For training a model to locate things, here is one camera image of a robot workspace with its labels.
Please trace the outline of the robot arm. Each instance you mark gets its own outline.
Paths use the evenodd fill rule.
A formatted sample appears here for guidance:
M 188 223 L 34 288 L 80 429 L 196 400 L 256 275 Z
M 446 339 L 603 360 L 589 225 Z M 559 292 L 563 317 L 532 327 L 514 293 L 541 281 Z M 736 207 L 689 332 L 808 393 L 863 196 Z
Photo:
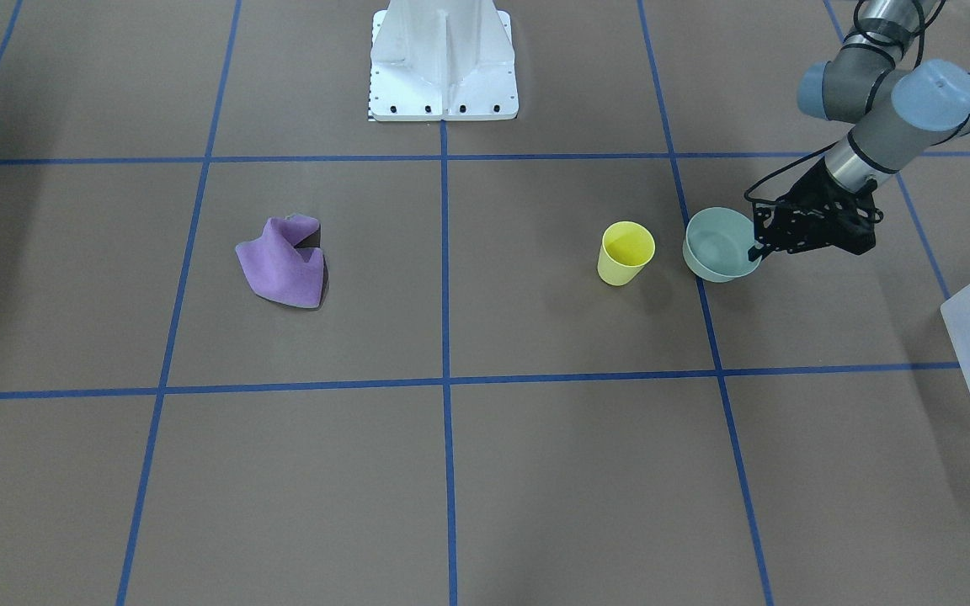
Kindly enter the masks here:
M 777 199 L 744 193 L 754 216 L 758 262 L 771 253 L 835 247 L 855 256 L 877 244 L 884 215 L 874 193 L 933 146 L 970 134 L 970 72 L 926 58 L 926 32 L 941 1 L 859 1 L 832 61 L 811 66 L 797 107 L 850 124 L 840 141 Z

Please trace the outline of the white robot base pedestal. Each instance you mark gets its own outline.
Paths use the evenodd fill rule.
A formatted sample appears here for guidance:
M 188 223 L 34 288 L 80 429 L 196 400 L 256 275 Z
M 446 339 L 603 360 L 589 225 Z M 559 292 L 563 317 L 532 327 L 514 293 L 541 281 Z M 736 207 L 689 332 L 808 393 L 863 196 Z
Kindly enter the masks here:
M 370 120 L 519 115 L 512 20 L 493 1 L 390 1 L 370 34 Z

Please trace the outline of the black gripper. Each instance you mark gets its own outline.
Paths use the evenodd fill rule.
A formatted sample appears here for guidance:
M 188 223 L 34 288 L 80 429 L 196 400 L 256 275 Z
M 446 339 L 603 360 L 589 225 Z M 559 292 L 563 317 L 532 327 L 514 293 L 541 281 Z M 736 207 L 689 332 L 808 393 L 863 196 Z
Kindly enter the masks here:
M 771 253 L 797 254 L 836 247 L 855 256 L 877 244 L 879 209 L 867 179 L 858 191 L 842 187 L 816 162 L 786 194 L 775 200 L 752 199 L 754 234 L 748 261 L 761 262 Z

